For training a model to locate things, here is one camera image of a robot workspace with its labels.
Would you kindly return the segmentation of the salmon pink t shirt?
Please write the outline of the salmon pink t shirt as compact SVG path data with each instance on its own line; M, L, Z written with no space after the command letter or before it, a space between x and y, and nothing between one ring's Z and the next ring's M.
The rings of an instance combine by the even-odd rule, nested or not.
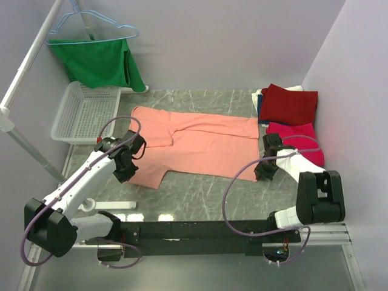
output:
M130 129L147 145L130 183L158 189L168 171L232 178L259 158L255 118L178 113L136 106Z

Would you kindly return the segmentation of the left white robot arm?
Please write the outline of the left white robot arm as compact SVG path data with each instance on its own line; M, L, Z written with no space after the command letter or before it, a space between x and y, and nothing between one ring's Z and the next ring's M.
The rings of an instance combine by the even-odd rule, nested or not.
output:
M106 211L75 218L79 208L89 212L96 203L90 194L100 182L114 175L120 182L129 181L137 171L136 154L144 154L145 139L132 130L123 138L104 138L95 145L86 162L42 200L32 198L24 207L24 240L59 258L75 243L102 238L113 244L121 239L121 220Z

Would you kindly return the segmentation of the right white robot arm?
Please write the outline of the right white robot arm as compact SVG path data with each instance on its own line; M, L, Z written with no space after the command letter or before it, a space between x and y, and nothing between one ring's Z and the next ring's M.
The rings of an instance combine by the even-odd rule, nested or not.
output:
M287 229L310 224L342 222L346 216L341 176L309 161L277 133L263 136L264 156L254 169L257 180L271 181L281 169L298 184L296 203L272 212L267 219L266 235L274 242L287 235Z

